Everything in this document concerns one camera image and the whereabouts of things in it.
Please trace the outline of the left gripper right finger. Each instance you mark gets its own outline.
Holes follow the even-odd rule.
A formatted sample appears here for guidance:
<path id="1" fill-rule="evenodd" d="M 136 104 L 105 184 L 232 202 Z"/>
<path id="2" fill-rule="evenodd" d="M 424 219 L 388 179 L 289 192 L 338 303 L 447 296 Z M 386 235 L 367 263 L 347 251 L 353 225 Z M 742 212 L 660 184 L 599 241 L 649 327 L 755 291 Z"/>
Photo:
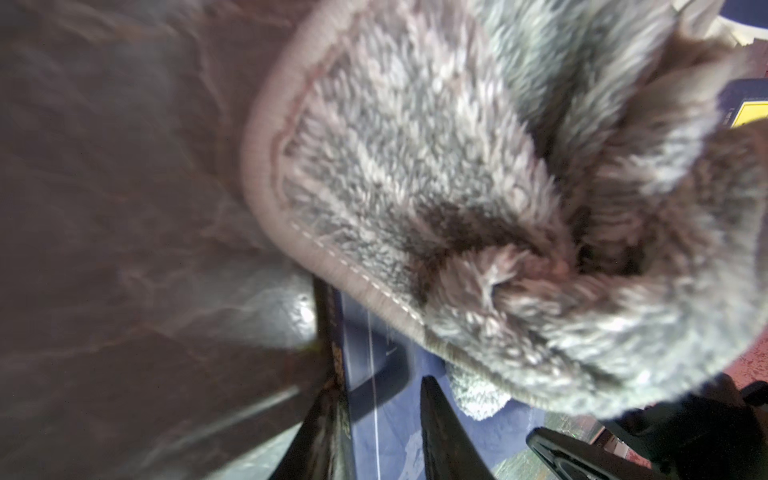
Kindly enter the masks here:
<path id="1" fill-rule="evenodd" d="M 495 479 L 433 376 L 421 381 L 420 421 L 427 480 Z"/>

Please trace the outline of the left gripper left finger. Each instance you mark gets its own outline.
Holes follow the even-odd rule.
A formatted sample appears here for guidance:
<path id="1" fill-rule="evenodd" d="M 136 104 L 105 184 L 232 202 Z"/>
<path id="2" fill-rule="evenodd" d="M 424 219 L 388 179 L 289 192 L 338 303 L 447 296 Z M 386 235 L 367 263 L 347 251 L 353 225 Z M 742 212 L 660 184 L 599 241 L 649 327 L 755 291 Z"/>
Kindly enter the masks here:
<path id="1" fill-rule="evenodd" d="M 346 395 L 326 383 L 269 479 L 353 479 L 354 468 Z"/>

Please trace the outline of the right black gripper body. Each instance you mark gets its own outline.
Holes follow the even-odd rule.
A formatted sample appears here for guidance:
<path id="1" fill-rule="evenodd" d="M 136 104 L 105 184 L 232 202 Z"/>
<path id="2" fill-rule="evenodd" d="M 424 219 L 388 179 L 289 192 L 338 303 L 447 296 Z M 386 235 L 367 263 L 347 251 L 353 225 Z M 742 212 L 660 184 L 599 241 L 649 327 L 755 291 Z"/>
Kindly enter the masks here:
<path id="1" fill-rule="evenodd" d="M 726 374 L 675 402 L 634 410 L 605 432 L 648 466 L 546 428 L 528 447 L 560 479 L 764 479 L 767 476 L 767 384 L 738 389 Z"/>

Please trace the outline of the navy book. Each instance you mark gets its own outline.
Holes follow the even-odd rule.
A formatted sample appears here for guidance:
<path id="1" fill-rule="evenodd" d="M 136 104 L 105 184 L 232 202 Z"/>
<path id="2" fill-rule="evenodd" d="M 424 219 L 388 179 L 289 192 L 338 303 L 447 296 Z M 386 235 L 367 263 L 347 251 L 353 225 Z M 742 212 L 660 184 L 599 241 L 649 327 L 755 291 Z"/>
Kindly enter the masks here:
<path id="1" fill-rule="evenodd" d="M 343 478 L 424 478 L 420 385 L 431 375 L 455 402 L 443 361 L 348 294 L 324 282 L 315 286 L 344 392 Z"/>
<path id="2" fill-rule="evenodd" d="M 730 82 L 719 96 L 721 124 L 736 128 L 766 118 L 767 85 L 766 78 Z"/>

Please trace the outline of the grey striped wiping cloth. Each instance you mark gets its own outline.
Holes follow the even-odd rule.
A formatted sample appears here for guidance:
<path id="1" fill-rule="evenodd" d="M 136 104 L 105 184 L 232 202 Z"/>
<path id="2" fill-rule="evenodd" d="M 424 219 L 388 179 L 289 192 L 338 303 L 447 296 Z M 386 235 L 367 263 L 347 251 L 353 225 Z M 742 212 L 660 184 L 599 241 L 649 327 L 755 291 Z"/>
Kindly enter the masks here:
<path id="1" fill-rule="evenodd" d="M 612 417 L 767 324 L 767 124 L 718 1 L 320 1 L 244 197 L 285 254 L 493 394 Z"/>

